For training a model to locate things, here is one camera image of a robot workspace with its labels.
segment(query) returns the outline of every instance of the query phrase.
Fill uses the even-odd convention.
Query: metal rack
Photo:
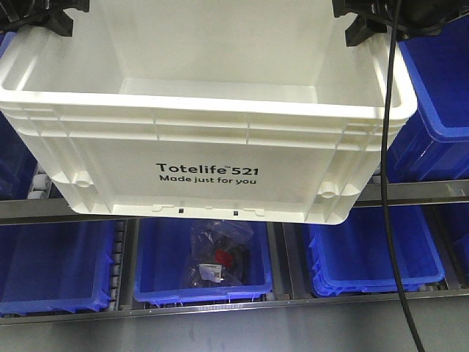
[[[379,187],[379,185],[369,184],[355,206],[380,205]],[[431,311],[437,312],[439,317],[448,315],[446,325],[451,327],[448,336],[452,336],[457,341],[463,339],[464,343],[469,343],[467,334],[461,334],[459,331],[459,322],[465,319],[463,312],[469,308],[469,299],[463,297],[469,296],[469,286],[467,286],[464,275],[454,259],[454,251],[449,241],[446,240],[445,229],[432,206],[444,202],[469,202],[469,180],[392,184],[389,186],[389,198],[392,205],[425,205],[426,219],[434,235],[446,271],[446,278],[443,282],[427,285],[426,290],[421,292],[407,294],[412,302],[411,307],[417,317],[423,339],[433,338],[434,317],[430,319],[427,317],[428,311]],[[301,346],[307,347],[309,345],[308,341],[314,343],[315,339],[322,341],[322,347],[316,351],[333,351],[329,348],[337,346],[339,342],[348,345],[348,349],[336,349],[335,351],[365,351],[362,349],[364,344],[371,346],[370,348],[377,348],[368,351],[406,351],[406,348],[411,351],[412,341],[403,328],[405,324],[398,305],[397,294],[367,294],[335,298],[317,298],[311,294],[312,290],[306,267],[300,225],[281,223],[269,223],[267,225],[273,270],[273,292],[271,294],[263,296],[262,299],[257,301],[214,301],[203,304],[158,308],[136,302],[133,299],[133,272],[136,266],[139,219],[125,216],[113,216],[112,218],[126,219],[127,222],[122,249],[123,261],[119,276],[116,310],[0,318],[0,341],[3,341],[2,344],[6,343],[7,347],[10,346],[10,349],[4,350],[1,348],[3,351],[33,351],[34,337],[37,338],[37,334],[41,331],[44,337],[40,338],[40,343],[44,346],[44,351],[61,351],[61,348],[64,351],[84,351],[83,343],[85,342],[80,342],[77,346],[70,346],[70,338],[51,342],[49,339],[52,335],[49,329],[52,328],[62,329],[67,331],[68,334],[71,334],[71,331],[81,331],[82,333],[88,331],[89,333],[90,329],[102,331],[103,334],[99,337],[93,334],[98,342],[96,345],[90,345],[87,351],[107,351],[105,348],[103,349],[103,346],[106,345],[112,345],[113,351],[131,351],[129,344],[135,346],[133,347],[135,351],[153,351],[154,349],[150,349],[150,346],[153,347],[152,343],[165,347],[166,345],[162,344],[161,339],[166,340],[165,334],[174,337],[177,335],[177,331],[181,333],[182,337],[175,339],[172,342],[174,344],[172,347],[166,346],[163,348],[164,351],[181,351],[183,348],[189,348],[191,344],[196,351],[223,351],[221,341],[225,341],[223,343],[226,351],[232,351],[235,346],[245,346],[247,348],[246,339],[254,341],[255,345],[251,345],[252,351],[256,351],[257,348],[258,351],[267,351],[269,349],[269,351],[278,351],[274,348],[275,346],[272,345],[268,336],[276,334],[275,329],[287,328],[291,331],[288,334],[279,333],[280,337],[278,337],[280,339],[278,343],[283,348],[287,348],[282,349],[283,351],[300,350]],[[76,214],[63,199],[0,202],[0,224],[101,219],[110,219],[110,217]],[[380,317],[383,312],[387,314],[386,322],[378,323],[373,321],[373,316]],[[213,314],[207,316],[206,314],[194,315],[194,313]],[[328,321],[331,324],[331,331],[341,331],[341,329],[345,329],[345,326],[351,329],[350,324],[353,323],[350,321],[350,317],[352,316],[356,318],[361,316],[361,319],[363,319],[363,322],[357,323],[361,326],[360,329],[371,329],[370,331],[374,329],[378,335],[387,331],[387,337],[376,340],[372,335],[367,337],[361,330],[356,335],[349,336],[350,341],[345,340],[343,336],[337,337],[335,333],[326,338],[324,338],[324,335],[318,334],[318,331],[324,331],[321,321]],[[331,321],[331,317],[336,317],[338,320]],[[202,322],[207,321],[210,321],[208,326],[214,331],[202,331],[201,326],[194,328],[194,324],[202,324]],[[249,325],[252,321],[264,322],[264,325],[261,324],[255,328],[259,332],[259,336],[247,332],[246,329],[240,331],[237,328],[239,324]],[[290,326],[291,324],[295,324],[296,327],[293,329]],[[234,337],[224,329],[219,332],[220,326],[234,329],[239,334]],[[115,342],[112,342],[116,335],[115,333],[112,334],[111,331],[116,329],[127,331],[128,329],[137,329],[136,327],[138,327],[138,331],[132,330],[130,334],[121,337],[121,345],[115,345]],[[296,329],[313,330],[310,331],[310,334],[305,334],[296,331]],[[393,340],[391,338],[393,334],[403,334],[404,336],[395,335]],[[204,337],[206,341],[200,344],[201,342],[197,341],[196,336]],[[27,343],[31,343],[29,349],[26,348]],[[20,348],[15,350],[14,348],[17,347],[13,346],[14,344],[20,346]],[[439,346],[439,342],[434,341],[432,346]],[[457,346],[459,346],[457,343],[445,345],[446,349],[439,348],[435,351],[462,351],[453,349]]]

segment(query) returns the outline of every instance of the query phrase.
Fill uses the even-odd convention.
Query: red object
[[[233,256],[223,249],[217,249],[215,251],[215,261],[228,269],[233,266]]]

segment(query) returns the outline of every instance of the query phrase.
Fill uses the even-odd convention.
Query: blue bin rim
[[[418,98],[418,113],[424,122],[428,134],[441,143],[469,142],[469,127],[446,127],[438,114],[435,105],[429,96],[428,90],[418,73],[412,54],[409,52],[406,43],[400,43],[399,48],[404,57],[410,80]]]

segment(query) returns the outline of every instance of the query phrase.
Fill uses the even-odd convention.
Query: black cable
[[[383,214],[385,219],[386,238],[388,241],[389,257],[393,267],[394,279],[396,280],[397,291],[399,293],[399,300],[401,301],[402,310],[404,311],[405,319],[409,326],[410,333],[412,334],[413,340],[416,343],[418,352],[425,352],[425,348],[422,345],[420,336],[416,325],[413,321],[412,314],[410,312],[407,298],[405,297],[404,286],[402,285],[401,273],[399,270],[399,264],[397,262],[396,249],[394,248],[394,238],[391,226],[391,218],[389,215],[388,206],[388,132],[389,132],[389,112],[391,110],[391,93],[393,85],[394,75],[394,57],[396,54],[396,42],[397,42],[397,24],[399,21],[399,13],[401,10],[402,0],[396,0],[396,7],[394,9],[394,22],[391,33],[391,45],[389,49],[389,63],[388,63],[388,77],[386,81],[386,96],[385,96],[385,108],[384,108],[384,119],[383,119],[383,138],[381,140],[381,200],[383,204]]]

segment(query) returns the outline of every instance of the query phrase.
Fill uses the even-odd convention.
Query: gray floor
[[[410,302],[427,352],[469,351],[469,297]],[[2,352],[415,351],[399,302],[0,326]]]

